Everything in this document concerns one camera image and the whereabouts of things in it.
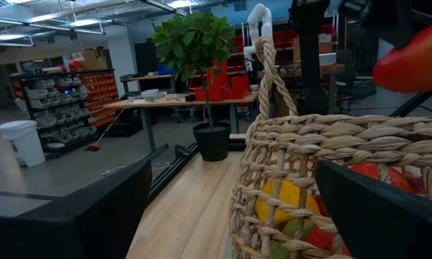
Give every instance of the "woven basket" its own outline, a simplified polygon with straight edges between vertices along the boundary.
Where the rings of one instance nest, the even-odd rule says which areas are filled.
[[[259,102],[260,114],[248,128],[246,150],[240,161],[230,202],[230,234],[234,258],[271,257],[270,241],[275,240],[291,251],[290,258],[350,258],[341,255],[343,241],[331,218],[305,208],[307,194],[318,190],[314,168],[319,160],[341,165],[362,162],[377,163],[378,178],[390,183],[389,167],[413,165],[420,168],[426,196],[432,199],[432,117],[390,118],[382,116],[350,117],[346,115],[311,114],[298,116],[296,107],[274,67],[275,49],[272,39],[261,37],[256,54],[264,64]],[[289,108],[288,117],[269,119],[269,89],[272,84]],[[261,187],[275,183],[266,194]],[[298,205],[279,199],[282,181],[300,188]],[[269,206],[265,221],[256,213],[256,200]],[[273,228],[276,211],[297,220],[293,238]],[[305,219],[321,230],[335,233],[333,251],[321,250],[299,240]]]

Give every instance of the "ceiling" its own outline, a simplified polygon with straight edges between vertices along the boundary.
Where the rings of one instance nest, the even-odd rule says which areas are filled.
[[[0,18],[29,21],[31,18],[73,9],[74,14],[55,17],[49,20],[45,19],[38,22],[39,24],[59,27],[67,27],[69,23],[81,19],[98,19],[103,22],[103,26],[109,26],[170,13],[169,11],[164,11],[163,9],[139,0],[31,0],[22,4],[12,4],[13,1],[22,0],[0,0]],[[176,0],[156,1],[172,6],[176,4]],[[191,0],[191,2],[192,8],[198,9],[203,6],[223,4],[227,2],[227,0]],[[176,8],[183,9],[185,12],[189,11],[187,6],[184,8],[179,8],[177,6]],[[22,14],[24,11],[29,12],[30,15],[18,19],[16,13]],[[91,28],[90,26],[83,28],[99,30],[99,25],[94,24]],[[0,35],[9,33],[43,37],[45,33],[50,31],[49,29],[0,24]]]

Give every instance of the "concrete floor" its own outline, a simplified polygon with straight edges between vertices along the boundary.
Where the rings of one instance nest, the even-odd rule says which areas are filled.
[[[399,94],[378,88],[375,96],[352,106],[353,115],[365,114],[389,115],[405,103],[412,95]],[[432,109],[432,99],[425,106]],[[432,116],[432,112],[418,108],[410,116]],[[24,119],[17,110],[0,110],[0,124]],[[191,123],[188,119],[181,124],[174,118],[159,118],[153,126],[157,147],[169,143],[170,148],[153,159],[154,174],[158,175],[163,167],[174,160],[173,146],[188,146],[194,141]],[[240,119],[240,131],[245,132],[248,123]],[[147,145],[143,131],[128,138],[106,137],[102,140],[101,150],[88,152],[83,148],[61,156],[49,158],[46,163],[32,168],[19,167],[13,157],[10,145],[0,134],[0,191],[47,196],[64,196],[79,188],[99,180],[101,173],[113,168],[131,164],[147,155]],[[0,214],[17,215],[47,201],[38,199],[0,197]]]

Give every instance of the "wooden tabletop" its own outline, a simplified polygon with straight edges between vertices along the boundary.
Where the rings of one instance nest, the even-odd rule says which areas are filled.
[[[322,75],[330,75],[335,73],[342,73],[346,69],[346,66],[344,64],[336,64],[336,65],[321,65],[320,66],[320,72]],[[284,68],[280,70],[280,76],[281,77],[292,77],[293,74],[296,76],[302,75],[302,69],[301,67],[298,68],[292,68],[291,70],[286,71]],[[264,71],[260,71],[258,73],[258,77],[262,78],[264,77]]]
[[[122,80],[122,82],[131,82],[131,81],[141,81],[141,80],[150,80],[150,79],[159,79],[159,78],[170,78],[174,75],[159,75],[159,76],[141,76],[139,78],[129,78]]]
[[[154,101],[145,101],[144,103],[134,104],[132,100],[118,101],[113,104],[104,105],[104,108],[108,109],[123,109],[133,107],[165,107],[165,106],[194,106],[202,105],[204,101],[186,101],[184,97],[179,97],[178,94],[167,94],[165,97],[156,99]],[[211,104],[242,104],[250,103],[258,98],[258,92],[254,91],[243,99],[233,100],[222,100],[222,101],[211,101]]]

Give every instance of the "metal shelving unit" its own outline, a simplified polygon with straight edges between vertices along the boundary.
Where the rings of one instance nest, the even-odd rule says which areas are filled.
[[[21,96],[22,96],[22,100],[24,100],[25,102],[25,106],[26,106],[26,110],[29,114],[29,118],[32,120],[36,120],[37,116],[39,113],[42,112],[56,112],[57,110],[61,110],[62,108],[67,108],[67,109],[85,109],[86,108],[86,99],[79,99],[77,101],[72,101],[70,103],[67,104],[58,104],[55,106],[50,106],[46,109],[36,109],[33,108],[31,105],[31,98],[29,97],[28,93],[27,93],[27,88],[32,90],[35,89],[35,82],[37,80],[42,80],[42,79],[54,79],[57,80],[57,78],[75,78],[75,77],[79,77],[82,75],[88,75],[88,74],[99,74],[99,73],[106,73],[109,72],[111,73],[113,71],[113,69],[107,69],[107,70],[99,70],[99,71],[86,71],[86,72],[68,72],[68,73],[50,73],[50,74],[32,74],[32,75],[16,75],[16,76],[10,76],[10,80],[17,82],[19,84],[19,87],[21,89]],[[58,91],[58,95],[64,93],[64,91],[67,91],[69,89],[72,89],[73,87],[77,87],[80,86],[81,83],[74,83],[71,84],[70,86],[56,86],[54,85],[54,88]],[[76,119],[72,119],[69,122],[63,122],[60,124],[56,124],[56,125],[52,125],[49,127],[43,127],[43,128],[39,128],[37,130],[37,133],[39,135],[40,138],[40,142],[42,144],[42,148],[43,151],[45,153],[54,153],[56,155],[57,158],[59,158],[59,156],[61,156],[64,153],[69,153],[72,150],[75,150],[77,148],[80,148],[83,145],[87,145],[90,142],[92,142],[96,136],[97,136],[97,132],[95,132],[94,134],[88,134],[87,136],[83,136],[83,137],[77,137],[75,139],[72,139],[66,143],[64,143],[64,147],[60,147],[60,148],[51,148],[50,146],[48,146],[49,143],[52,142],[57,142],[55,140],[51,140],[48,137],[48,133],[49,132],[56,132],[55,134],[59,134],[59,133],[63,133],[63,132],[70,132],[72,130],[78,129],[79,127],[90,127],[90,123],[89,123],[89,118],[91,117],[90,113],[87,114],[83,114],[82,116],[76,118]]]

